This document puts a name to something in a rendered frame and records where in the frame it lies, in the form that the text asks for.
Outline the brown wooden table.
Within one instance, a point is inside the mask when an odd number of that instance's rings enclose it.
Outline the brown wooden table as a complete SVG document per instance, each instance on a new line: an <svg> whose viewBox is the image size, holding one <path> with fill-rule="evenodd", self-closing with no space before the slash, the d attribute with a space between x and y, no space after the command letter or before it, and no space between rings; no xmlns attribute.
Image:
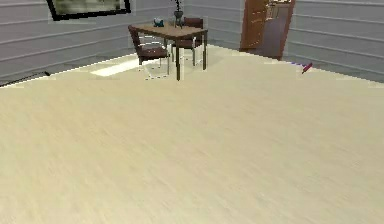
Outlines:
<svg viewBox="0 0 384 224"><path fill-rule="evenodd" d="M181 80L181 66L180 66L180 41L187 37L202 37L202 45L203 45L203 69L207 68L207 37L208 30L204 28L196 28L184 26L183 28L177 28L174 26L164 25L163 27L155 27L151 24L139 24L133 25L140 32L144 32L146 34L153 34L157 37L163 38L164 43L167 43L168 40L175 42L176 48L176 79L178 81Z"/></svg>

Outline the brown wooden room door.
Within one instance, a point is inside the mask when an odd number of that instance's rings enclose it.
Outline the brown wooden room door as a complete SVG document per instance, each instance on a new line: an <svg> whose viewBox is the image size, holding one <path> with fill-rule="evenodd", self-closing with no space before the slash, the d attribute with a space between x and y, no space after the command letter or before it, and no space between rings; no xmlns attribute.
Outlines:
<svg viewBox="0 0 384 224"><path fill-rule="evenodd" d="M269 0L245 0L240 50L256 49L262 43Z"/></svg>

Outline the black framed wall picture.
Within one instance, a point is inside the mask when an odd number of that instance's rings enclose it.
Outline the black framed wall picture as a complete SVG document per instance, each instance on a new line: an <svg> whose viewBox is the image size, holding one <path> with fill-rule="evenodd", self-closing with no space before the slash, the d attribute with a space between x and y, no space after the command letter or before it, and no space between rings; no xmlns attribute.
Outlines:
<svg viewBox="0 0 384 224"><path fill-rule="evenodd" d="M46 0L54 21L131 12L130 0Z"/></svg>

